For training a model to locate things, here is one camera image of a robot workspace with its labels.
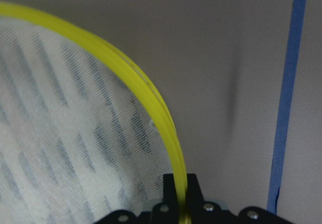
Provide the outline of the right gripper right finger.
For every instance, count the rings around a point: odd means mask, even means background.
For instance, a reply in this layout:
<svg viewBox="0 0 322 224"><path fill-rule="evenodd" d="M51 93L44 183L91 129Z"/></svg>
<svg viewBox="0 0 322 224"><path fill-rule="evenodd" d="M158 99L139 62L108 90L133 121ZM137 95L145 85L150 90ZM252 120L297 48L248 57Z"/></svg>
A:
<svg viewBox="0 0 322 224"><path fill-rule="evenodd" d="M186 203L189 223L197 223L204 210L204 198L196 174L187 174L187 181Z"/></svg>

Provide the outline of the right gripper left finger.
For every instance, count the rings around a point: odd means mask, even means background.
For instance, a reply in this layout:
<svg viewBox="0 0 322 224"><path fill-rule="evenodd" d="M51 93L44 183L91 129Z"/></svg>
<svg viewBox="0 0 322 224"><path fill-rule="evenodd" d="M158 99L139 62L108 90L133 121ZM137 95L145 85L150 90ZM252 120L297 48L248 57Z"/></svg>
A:
<svg viewBox="0 0 322 224"><path fill-rule="evenodd" d="M150 223L179 223L179 207L173 174L163 175L163 197L153 207Z"/></svg>

